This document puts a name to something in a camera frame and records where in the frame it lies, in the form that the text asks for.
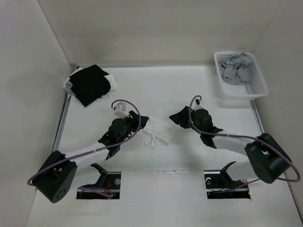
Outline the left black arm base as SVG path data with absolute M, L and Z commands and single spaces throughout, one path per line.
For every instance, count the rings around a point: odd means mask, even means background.
M 120 199 L 121 172 L 109 172 L 97 163 L 78 174 L 73 183 L 77 187 L 78 200 Z

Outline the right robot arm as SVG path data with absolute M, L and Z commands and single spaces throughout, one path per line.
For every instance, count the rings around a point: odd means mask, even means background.
M 273 137 L 263 133 L 257 138 L 235 138 L 223 129 L 217 128 L 206 109 L 190 110 L 185 106 L 180 112 L 169 117 L 184 129 L 199 133 L 201 141 L 214 149 L 225 149 L 248 157 L 245 162 L 232 161 L 220 170 L 220 183 L 231 187 L 245 178 L 258 178 L 273 183 L 292 162 Z

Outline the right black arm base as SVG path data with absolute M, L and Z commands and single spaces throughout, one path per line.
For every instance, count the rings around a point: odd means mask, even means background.
M 232 180 L 226 170 L 234 164 L 230 162 L 221 170 L 204 172 L 206 196 L 208 199 L 250 199 L 248 186 L 234 189 L 245 184 L 246 180 Z

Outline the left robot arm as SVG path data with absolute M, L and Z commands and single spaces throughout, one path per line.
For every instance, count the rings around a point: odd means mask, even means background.
M 103 197 L 112 197 L 108 189 L 101 189 L 106 184 L 107 172 L 96 163 L 97 158 L 108 160 L 115 156 L 121 145 L 143 129 L 149 117 L 140 116 L 130 111 L 123 118 L 112 121 L 108 131 L 93 145 L 73 152 L 71 155 L 60 151 L 52 152 L 38 172 L 29 179 L 29 184 L 38 189 L 50 202 L 59 202 L 69 191 L 80 165 L 86 163 L 98 170 L 90 177 L 90 183 L 81 187 Z

